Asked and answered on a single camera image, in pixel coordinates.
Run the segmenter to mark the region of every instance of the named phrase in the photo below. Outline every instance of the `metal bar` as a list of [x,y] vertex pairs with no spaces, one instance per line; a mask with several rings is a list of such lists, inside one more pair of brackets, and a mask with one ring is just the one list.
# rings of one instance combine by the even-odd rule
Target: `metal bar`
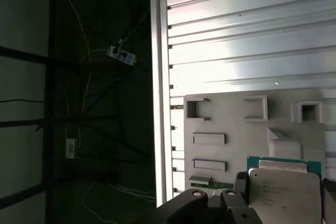
[[[49,40],[48,40],[48,62],[46,63],[45,75],[45,104],[44,119],[54,121],[55,118],[55,74],[56,64],[52,63],[55,57],[56,43],[56,0],[49,0]],[[54,202],[54,146],[55,146],[55,127],[53,123],[45,125],[43,130],[43,165],[42,165],[42,184],[45,194],[45,223],[53,222],[53,202]]]
[[29,52],[22,52],[19,50],[6,48],[0,46],[0,56],[7,57],[16,60],[24,60],[29,61],[37,64],[50,64],[56,68],[63,68],[66,70],[70,70],[75,73],[79,73],[81,71],[81,66],[76,63],[64,61],[64,60],[56,60],[49,57],[44,57],[36,54],[31,54]]
[[46,118],[46,119],[34,119],[34,120],[19,120],[19,121],[5,121],[0,122],[0,128],[29,126],[29,125],[51,125],[51,124],[65,124],[65,123],[84,123],[90,121],[105,121],[111,119],[117,119],[115,115],[101,115],[101,116],[69,116],[65,118]]
[[93,130],[99,132],[99,133],[102,134],[103,136],[105,136],[105,137],[107,137],[107,138],[111,138],[111,139],[113,139],[113,141],[115,141],[115,142],[117,142],[117,143],[119,143],[119,144],[121,144],[121,145],[127,147],[128,149],[130,149],[130,150],[132,150],[132,151],[134,151],[134,152],[136,152],[136,153],[138,153],[138,154],[140,154],[140,155],[142,155],[142,156],[144,156],[144,157],[146,157],[146,158],[148,158],[148,159],[151,159],[151,156],[150,156],[150,155],[148,155],[148,154],[146,154],[146,153],[144,153],[144,152],[138,150],[137,148],[135,148],[135,147],[129,145],[128,143],[125,143],[125,142],[123,142],[123,141],[117,139],[116,137],[112,136],[110,133],[106,132],[105,130],[102,130],[102,129],[100,129],[100,128],[98,128],[98,127],[92,125],[92,124],[86,124],[86,125],[87,125],[88,127],[92,128]]
[[[62,178],[58,178],[54,181],[54,183],[51,184],[52,187],[56,187],[59,186],[61,184],[64,184],[68,181],[71,181],[75,178],[77,178],[77,174],[71,174],[70,176],[66,176],[66,177],[62,177]],[[39,185],[36,186],[32,186],[29,187],[25,190],[19,191],[15,194],[11,194],[8,195],[6,197],[3,197],[0,199],[0,210],[6,208],[6,207],[10,207],[16,203],[19,203],[25,199],[34,197],[38,194],[43,193],[44,191],[46,191],[48,188],[47,184],[41,183]]]

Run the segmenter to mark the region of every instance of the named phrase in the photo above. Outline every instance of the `corrugated metal panel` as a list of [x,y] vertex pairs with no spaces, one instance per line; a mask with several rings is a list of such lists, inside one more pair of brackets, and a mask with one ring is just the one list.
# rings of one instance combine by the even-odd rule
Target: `corrugated metal panel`
[[[166,3],[168,30],[162,39],[169,44],[171,105],[182,105],[186,94],[336,87],[336,0]],[[336,90],[322,91],[327,154],[336,159]],[[177,165],[174,159],[184,158],[183,110],[171,110],[165,124],[175,126],[166,142]],[[336,161],[327,164],[333,176]],[[173,187],[183,191],[183,173],[172,173]]]

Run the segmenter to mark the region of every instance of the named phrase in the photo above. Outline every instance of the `black cable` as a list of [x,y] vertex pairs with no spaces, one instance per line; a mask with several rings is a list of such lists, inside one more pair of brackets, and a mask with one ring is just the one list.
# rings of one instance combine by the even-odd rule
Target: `black cable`
[[[105,87],[102,90],[98,91],[97,93],[94,94],[90,94],[87,95],[85,97],[81,97],[75,100],[67,100],[67,101],[55,101],[55,103],[67,103],[67,102],[78,102],[78,101],[82,101],[84,98],[88,98],[88,97],[95,97],[99,94],[101,94],[102,92],[105,91],[105,89],[108,89],[108,92],[111,91],[111,87]],[[39,100],[29,100],[29,99],[11,99],[11,100],[0,100],[0,103],[8,103],[8,102],[29,102],[29,103],[45,103],[46,101],[39,101]]]

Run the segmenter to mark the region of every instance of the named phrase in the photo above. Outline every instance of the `rectangular slot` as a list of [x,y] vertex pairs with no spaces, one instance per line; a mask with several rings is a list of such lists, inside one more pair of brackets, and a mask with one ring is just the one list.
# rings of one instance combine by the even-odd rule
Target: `rectangular slot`
[[323,123],[323,102],[305,101],[294,105],[293,119],[298,123]]
[[211,181],[211,177],[199,177],[199,176],[191,176],[189,179],[190,183],[200,184],[200,185],[209,185]]
[[225,134],[193,134],[193,144],[224,145]]
[[225,161],[193,159],[194,168],[225,171]]
[[209,101],[208,98],[200,98],[193,101],[187,101],[186,102],[186,117],[188,119],[195,119],[199,121],[207,121],[210,120],[207,116],[202,116],[203,112],[207,113],[207,111],[200,111],[201,110],[201,104],[204,102]]
[[264,122],[268,120],[267,96],[256,95],[244,99],[246,102],[246,121]]
[[316,122],[318,120],[317,105],[302,105],[302,121]]

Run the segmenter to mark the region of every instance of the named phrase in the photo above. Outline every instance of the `electrical outlet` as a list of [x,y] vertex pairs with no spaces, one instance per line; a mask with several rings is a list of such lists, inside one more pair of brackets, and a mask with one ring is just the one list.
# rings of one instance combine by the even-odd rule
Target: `electrical outlet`
[[136,55],[126,52],[124,50],[119,50],[118,52],[116,52],[116,50],[116,47],[110,46],[107,51],[107,56],[131,66],[135,64],[135,60],[137,58]]
[[66,139],[66,152],[65,157],[69,159],[76,158],[76,146],[77,146],[77,139],[76,138],[67,138]]

